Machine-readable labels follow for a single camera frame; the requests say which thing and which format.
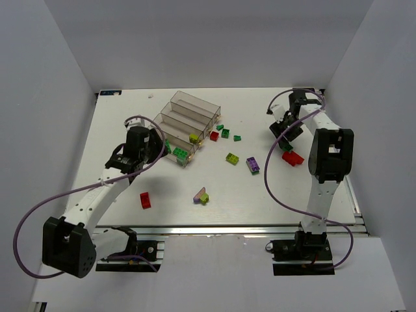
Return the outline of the green square lego upside-down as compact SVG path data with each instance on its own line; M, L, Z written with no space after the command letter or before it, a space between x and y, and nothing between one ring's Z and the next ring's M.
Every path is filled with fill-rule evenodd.
M222 138L229 138L229 129L223 129L221 132Z

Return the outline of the green and lime lego stack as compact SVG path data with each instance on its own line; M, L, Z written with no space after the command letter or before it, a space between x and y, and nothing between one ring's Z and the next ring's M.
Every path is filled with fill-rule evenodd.
M199 144L200 143L200 137L196 134L191 133L189 135L189 142L192 144Z

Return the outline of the red square lego brick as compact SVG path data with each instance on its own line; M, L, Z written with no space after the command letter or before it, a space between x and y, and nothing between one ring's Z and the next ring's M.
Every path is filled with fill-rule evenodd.
M215 141L215 142L218 140L218 137L219 137L219 133L216 131L212 131L209 136L210 140Z

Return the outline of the green long lego brick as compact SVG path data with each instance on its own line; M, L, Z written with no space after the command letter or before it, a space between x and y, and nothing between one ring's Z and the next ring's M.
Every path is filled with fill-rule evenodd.
M175 148L172 151L172 154L175 155L176 157L182 158L182 159L186 159L188 157L188 152L184 149L181 148Z

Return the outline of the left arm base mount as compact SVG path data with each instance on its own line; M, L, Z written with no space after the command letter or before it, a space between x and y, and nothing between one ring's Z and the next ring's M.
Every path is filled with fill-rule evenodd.
M142 273L159 271L164 241L145 238L129 227L112 227L93 234L97 272Z

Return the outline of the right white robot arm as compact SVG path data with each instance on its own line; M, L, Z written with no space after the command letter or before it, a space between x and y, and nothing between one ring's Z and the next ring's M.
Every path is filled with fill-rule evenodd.
M278 94L288 95L289 108L270 101L267 114L275 118L269 127L276 137L274 146L293 155L291 142L306 126L313 135L308 158L312 184L309 200L295 233L294 247L298 252L321 250L327 241L326 221L335 191L352 169L354 132L334 123L326 114L324 97L309 88L292 88Z

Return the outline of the green square lego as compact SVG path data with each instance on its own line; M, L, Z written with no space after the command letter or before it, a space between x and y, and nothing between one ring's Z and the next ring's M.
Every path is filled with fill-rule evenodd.
M172 149L170 147L170 143L169 143L168 140L165 140L165 146L166 146L167 153L171 153L172 152Z

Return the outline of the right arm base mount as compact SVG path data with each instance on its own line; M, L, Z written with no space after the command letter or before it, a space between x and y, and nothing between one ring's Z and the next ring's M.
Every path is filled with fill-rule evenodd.
M294 239L271 240L265 251L272 255L274 276L332 276L333 257L328 241L323 246L297 247Z

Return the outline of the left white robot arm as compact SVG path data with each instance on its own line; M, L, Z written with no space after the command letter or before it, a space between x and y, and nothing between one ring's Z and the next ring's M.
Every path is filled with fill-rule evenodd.
M95 184L60 218L43 225L42 262L72 276L83 278L98 260L143 259L137 233L125 226L101 234L94 230L108 208L142 172L166 155L165 137L159 126L131 126Z

